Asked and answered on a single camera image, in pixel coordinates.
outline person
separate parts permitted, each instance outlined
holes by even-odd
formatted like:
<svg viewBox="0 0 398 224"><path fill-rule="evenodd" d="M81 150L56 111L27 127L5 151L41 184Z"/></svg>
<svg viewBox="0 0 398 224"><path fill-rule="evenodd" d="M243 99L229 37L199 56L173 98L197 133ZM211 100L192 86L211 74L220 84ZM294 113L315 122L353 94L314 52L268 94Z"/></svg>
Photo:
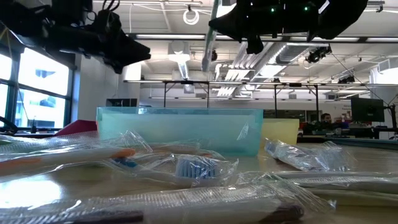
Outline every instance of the person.
<svg viewBox="0 0 398 224"><path fill-rule="evenodd" d="M324 113L321 115L321 122L326 122L331 124L331 116L328 113Z"/></svg>

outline desk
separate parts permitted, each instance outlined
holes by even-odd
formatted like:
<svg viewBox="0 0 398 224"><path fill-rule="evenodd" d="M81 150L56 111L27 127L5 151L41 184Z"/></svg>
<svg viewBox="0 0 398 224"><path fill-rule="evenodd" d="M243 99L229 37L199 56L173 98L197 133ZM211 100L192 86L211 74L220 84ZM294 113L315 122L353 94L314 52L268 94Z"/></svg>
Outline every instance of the desk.
<svg viewBox="0 0 398 224"><path fill-rule="evenodd" d="M313 144L301 144L313 147ZM396 172L398 153L394 151L363 149L344 146L356 159L354 171ZM295 170L281 164L263 150L257 157L240 157L238 170L283 171ZM174 190L176 187L137 180L109 167L85 165L68 167L56 172L13 180L0 184L0 207L28 206L61 198L112 197L127 194ZM327 199L337 199L336 214L322 223L396 223L398 200L393 198L369 198L352 195L344 190L316 192ZM319 220L304 223L319 223Z"/></svg>

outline blue plastic bin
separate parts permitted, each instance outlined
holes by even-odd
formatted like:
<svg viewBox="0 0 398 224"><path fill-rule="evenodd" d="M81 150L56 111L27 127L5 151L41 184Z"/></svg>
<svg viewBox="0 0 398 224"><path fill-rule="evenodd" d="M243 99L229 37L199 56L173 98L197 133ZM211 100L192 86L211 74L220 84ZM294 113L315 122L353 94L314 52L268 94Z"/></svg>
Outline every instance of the blue plastic bin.
<svg viewBox="0 0 398 224"><path fill-rule="evenodd" d="M224 156L255 156L262 110L208 108L98 108L98 131L136 131L149 144L199 139Z"/></svg>

